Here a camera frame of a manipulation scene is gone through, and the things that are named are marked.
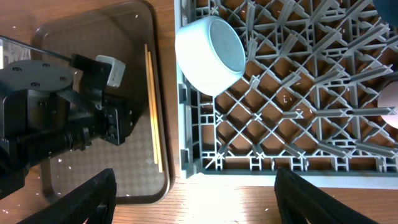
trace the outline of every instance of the dish rack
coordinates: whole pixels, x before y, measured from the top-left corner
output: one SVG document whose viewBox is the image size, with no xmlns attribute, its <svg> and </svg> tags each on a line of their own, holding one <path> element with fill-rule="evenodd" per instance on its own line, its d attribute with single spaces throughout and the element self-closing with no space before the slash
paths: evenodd
<svg viewBox="0 0 398 224">
<path fill-rule="evenodd" d="M 175 0 L 176 31 L 209 15 L 238 33 L 246 72 L 211 97 L 177 63 L 181 177 L 272 186 L 285 167 L 317 187 L 398 189 L 398 132 L 381 119 L 396 112 L 377 107 L 397 29 L 372 0 Z"/>
</svg>

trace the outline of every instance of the cable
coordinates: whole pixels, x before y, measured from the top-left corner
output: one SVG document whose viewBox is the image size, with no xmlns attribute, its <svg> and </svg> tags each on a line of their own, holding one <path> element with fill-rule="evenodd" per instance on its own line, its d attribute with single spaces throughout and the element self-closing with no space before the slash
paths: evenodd
<svg viewBox="0 0 398 224">
<path fill-rule="evenodd" d="M 38 51 L 38 52 L 40 52 L 42 54 L 47 54 L 49 56 L 60 58 L 60 59 L 65 60 L 67 62 L 71 61 L 71 58 L 69 58 L 69 57 L 66 57 L 66 56 L 63 56 L 63 55 L 60 55 L 60 54 L 57 54 L 55 52 L 51 52 L 51 51 L 48 51 L 48 50 L 40 49 L 40 48 L 34 47 L 32 45 L 29 45 L 29 44 L 26 44 L 26 43 L 23 43 L 23 42 L 20 42 L 18 40 L 11 39 L 11 38 L 3 36 L 3 35 L 0 35 L 0 39 L 4 39 L 4 40 L 7 40 L 8 42 L 11 42 L 13 44 L 17 44 L 17 45 L 21 45 L 21 46 L 27 47 L 27 48 L 29 48 L 31 50 Z"/>
</svg>

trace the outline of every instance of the white connector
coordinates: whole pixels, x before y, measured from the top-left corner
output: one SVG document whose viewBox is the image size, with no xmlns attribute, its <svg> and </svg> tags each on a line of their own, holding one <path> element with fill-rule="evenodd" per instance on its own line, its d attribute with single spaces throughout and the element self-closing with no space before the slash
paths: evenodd
<svg viewBox="0 0 398 224">
<path fill-rule="evenodd" d="M 110 87 L 119 87 L 122 82 L 124 69 L 126 65 L 114 57 L 105 55 L 97 55 L 95 58 L 97 62 L 104 62 L 112 65 L 111 73 L 109 74 L 108 82 L 106 84 Z"/>
</svg>

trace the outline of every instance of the robotic arm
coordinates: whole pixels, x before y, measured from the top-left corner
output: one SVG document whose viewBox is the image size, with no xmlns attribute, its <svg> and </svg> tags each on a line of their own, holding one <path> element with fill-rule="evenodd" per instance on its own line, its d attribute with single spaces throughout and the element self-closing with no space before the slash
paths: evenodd
<svg viewBox="0 0 398 224">
<path fill-rule="evenodd" d="M 29 168 L 42 160 L 85 150 L 97 138 L 118 146 L 131 134 L 142 108 L 105 93 L 107 86 L 120 85 L 123 63 L 105 56 L 68 58 L 0 38 L 83 71 L 77 92 L 73 74 L 56 63 L 20 60 L 0 70 L 0 199 L 22 188 Z"/>
</svg>

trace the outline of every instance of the white object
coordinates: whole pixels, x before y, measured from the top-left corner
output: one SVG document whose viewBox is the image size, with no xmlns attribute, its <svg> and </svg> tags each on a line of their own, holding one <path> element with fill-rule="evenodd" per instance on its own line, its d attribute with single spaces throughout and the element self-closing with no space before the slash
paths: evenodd
<svg viewBox="0 0 398 224">
<path fill-rule="evenodd" d="M 108 82 L 106 84 L 110 87 L 119 87 L 122 82 L 124 69 L 126 65 L 114 57 L 109 57 L 105 55 L 97 55 L 95 57 L 97 62 L 104 62 L 112 65 L 111 73 L 109 74 Z"/>
<path fill-rule="evenodd" d="M 384 87 L 377 100 L 377 107 L 395 106 L 394 111 L 398 113 L 398 82 L 393 82 Z M 382 119 L 393 128 L 398 128 L 398 115 L 382 115 Z"/>
<path fill-rule="evenodd" d="M 188 81 L 210 96 L 224 92 L 243 76 L 246 68 L 239 36 L 216 16 L 179 29 L 175 36 L 175 54 Z"/>
</svg>

